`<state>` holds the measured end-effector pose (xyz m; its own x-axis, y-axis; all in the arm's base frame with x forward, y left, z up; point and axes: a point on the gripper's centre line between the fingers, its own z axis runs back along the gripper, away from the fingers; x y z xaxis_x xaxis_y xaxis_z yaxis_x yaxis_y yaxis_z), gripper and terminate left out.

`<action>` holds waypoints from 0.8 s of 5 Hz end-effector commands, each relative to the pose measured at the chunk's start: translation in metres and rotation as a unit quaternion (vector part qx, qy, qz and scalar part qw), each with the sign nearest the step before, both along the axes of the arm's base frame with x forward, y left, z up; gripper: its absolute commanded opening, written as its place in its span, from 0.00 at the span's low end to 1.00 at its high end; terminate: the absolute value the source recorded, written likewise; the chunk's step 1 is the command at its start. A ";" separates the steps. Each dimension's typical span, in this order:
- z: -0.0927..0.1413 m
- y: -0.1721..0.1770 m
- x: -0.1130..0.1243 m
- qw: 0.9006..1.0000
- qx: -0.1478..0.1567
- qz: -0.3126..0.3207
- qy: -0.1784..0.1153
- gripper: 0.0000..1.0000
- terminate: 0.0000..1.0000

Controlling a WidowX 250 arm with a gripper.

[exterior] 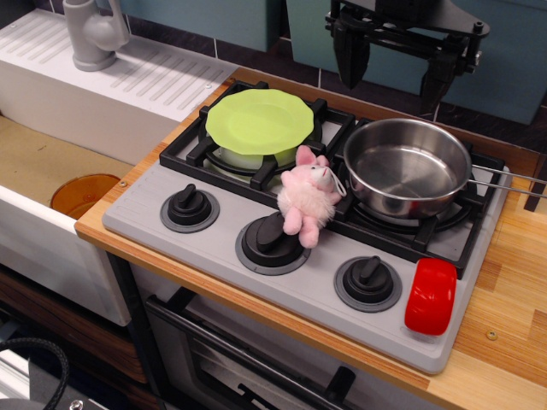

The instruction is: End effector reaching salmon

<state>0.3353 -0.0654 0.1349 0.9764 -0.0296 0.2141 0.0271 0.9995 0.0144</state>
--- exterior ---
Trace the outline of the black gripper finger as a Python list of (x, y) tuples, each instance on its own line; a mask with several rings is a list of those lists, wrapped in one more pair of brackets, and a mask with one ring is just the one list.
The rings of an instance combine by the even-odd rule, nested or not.
[(428, 69), (421, 80), (421, 114), (432, 114), (456, 77), (465, 73), (466, 48), (461, 44), (437, 50), (428, 59)]
[(333, 23), (332, 38), (339, 78), (347, 88), (354, 89), (368, 69), (370, 43), (341, 20)]

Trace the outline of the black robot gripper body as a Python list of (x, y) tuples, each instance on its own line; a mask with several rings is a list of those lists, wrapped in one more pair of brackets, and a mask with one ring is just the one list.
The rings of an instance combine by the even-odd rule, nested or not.
[(487, 23), (451, 1), (331, 1), (326, 29), (341, 20), (367, 42), (428, 60), (440, 49), (466, 48), (465, 73), (479, 65)]

